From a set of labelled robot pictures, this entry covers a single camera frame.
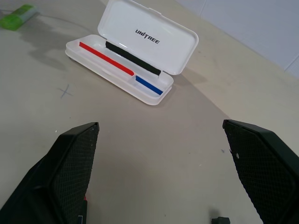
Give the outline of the white Unitree box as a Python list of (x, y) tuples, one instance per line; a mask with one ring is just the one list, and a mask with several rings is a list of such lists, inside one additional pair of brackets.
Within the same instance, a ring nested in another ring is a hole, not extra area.
[[(159, 76), (106, 48), (106, 41), (161, 70)], [(134, 72), (123, 72), (81, 48), (83, 42)], [(158, 105), (185, 68), (199, 42), (197, 34), (132, 0), (109, 0), (98, 34), (66, 44), (66, 55), (148, 105)], [(163, 91), (158, 95), (135, 80), (139, 76)]]

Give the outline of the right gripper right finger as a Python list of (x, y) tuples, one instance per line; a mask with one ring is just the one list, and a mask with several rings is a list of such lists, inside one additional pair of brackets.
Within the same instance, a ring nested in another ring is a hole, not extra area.
[(299, 224), (299, 157), (272, 131), (226, 119), (222, 128), (263, 224)]

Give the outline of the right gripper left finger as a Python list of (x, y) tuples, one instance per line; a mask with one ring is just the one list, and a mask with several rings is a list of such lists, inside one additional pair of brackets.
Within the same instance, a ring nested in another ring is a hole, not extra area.
[(0, 224), (86, 224), (97, 122), (61, 134), (0, 209)]

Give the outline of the green and white eraser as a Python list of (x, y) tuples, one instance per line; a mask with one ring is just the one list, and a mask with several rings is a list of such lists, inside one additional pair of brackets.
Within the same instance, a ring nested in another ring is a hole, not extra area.
[(16, 31), (36, 13), (37, 8), (35, 6), (24, 4), (0, 19), (0, 27), (6, 30)]

